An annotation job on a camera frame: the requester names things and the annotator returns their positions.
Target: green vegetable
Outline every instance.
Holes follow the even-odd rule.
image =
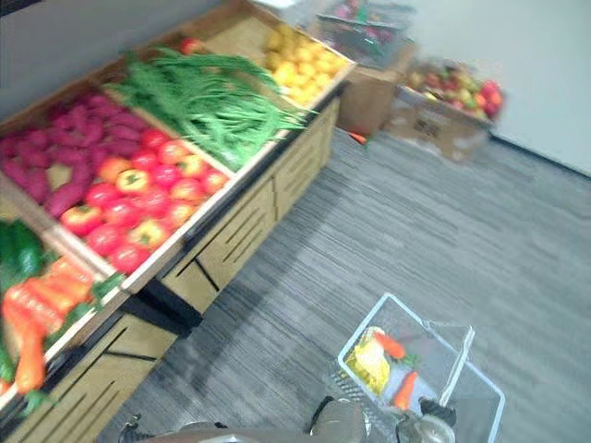
[[[246,58],[160,53],[149,63],[129,56],[126,81],[111,87],[127,105],[143,107],[231,170],[242,168],[280,129],[303,128],[301,114],[282,111],[248,83],[252,76],[279,90],[268,71]]]

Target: wall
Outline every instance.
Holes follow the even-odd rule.
[[[507,90],[499,136],[591,174],[591,2],[406,3],[421,54],[464,60]]]
[[[221,0],[46,0],[0,18],[0,119]]]

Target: carpet floor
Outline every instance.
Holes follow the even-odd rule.
[[[303,429],[333,361],[385,293],[474,325],[505,393],[499,442],[585,441],[591,416],[591,180],[490,144],[455,165],[337,131],[308,192],[105,427]]]

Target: cardboard box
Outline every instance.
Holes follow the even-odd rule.
[[[415,52],[416,45],[408,42],[387,70],[356,67],[347,78],[337,126],[364,136],[381,129],[390,115],[396,86],[404,82]]]
[[[454,160],[467,161],[488,140],[492,127],[406,86],[398,88],[384,130],[407,143]]]

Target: tomato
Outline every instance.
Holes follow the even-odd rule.
[[[181,172],[176,166],[171,164],[161,164],[156,166],[151,172],[151,178],[154,184],[170,189],[181,178]]]
[[[86,237],[90,249],[100,256],[106,257],[121,246],[125,241],[123,231],[114,224],[99,226]]]
[[[170,208],[170,204],[171,201],[168,191],[160,187],[152,188],[146,194],[140,196],[136,202],[138,208],[144,213],[156,217],[157,219],[166,215],[168,208]]]
[[[209,164],[198,154],[186,155],[177,166],[181,170],[181,174],[186,178],[200,178],[209,169]]]
[[[75,206],[62,214],[60,222],[76,235],[87,235],[103,224],[103,212],[92,206]]]
[[[141,150],[131,158],[131,164],[141,171],[151,171],[158,166],[158,157],[151,150]]]
[[[202,46],[203,43],[201,40],[187,37],[178,45],[178,50],[181,52],[181,54],[191,55],[199,51]]]
[[[171,138],[164,134],[163,131],[151,127],[141,134],[141,147],[145,150],[157,150],[170,140]]]
[[[97,183],[92,185],[84,197],[89,206],[103,209],[106,205],[121,197],[121,193],[110,183]]]
[[[109,262],[120,272],[131,274],[148,259],[150,252],[138,245],[124,244],[109,256]]]
[[[215,171],[215,172],[209,174],[205,178],[205,180],[203,180],[203,182],[202,182],[203,183],[203,190],[205,191],[205,193],[208,196],[212,196],[213,194],[218,192],[220,189],[222,189],[227,181],[228,181],[228,177],[226,177],[222,173]]]
[[[179,180],[171,189],[170,195],[174,199],[186,200],[196,205],[200,205],[207,199],[201,190],[201,183],[194,178]]]
[[[196,210],[195,206],[186,201],[173,201],[163,218],[163,223],[173,230],[178,229],[191,218]]]
[[[150,174],[139,169],[128,169],[118,177],[116,186],[119,191],[130,196],[145,194],[150,189]]]
[[[158,148],[158,159],[164,164],[180,163],[188,154],[189,150],[181,140],[167,141]]]
[[[170,237],[170,231],[155,219],[143,221],[127,237],[129,243],[148,248],[150,251],[160,247]]]
[[[138,226],[141,211],[138,210],[130,198],[119,198],[106,206],[103,217],[107,223],[121,228],[132,229]]]
[[[117,181],[118,175],[131,168],[131,162],[123,157],[109,157],[99,168],[99,177],[107,183],[114,183]]]

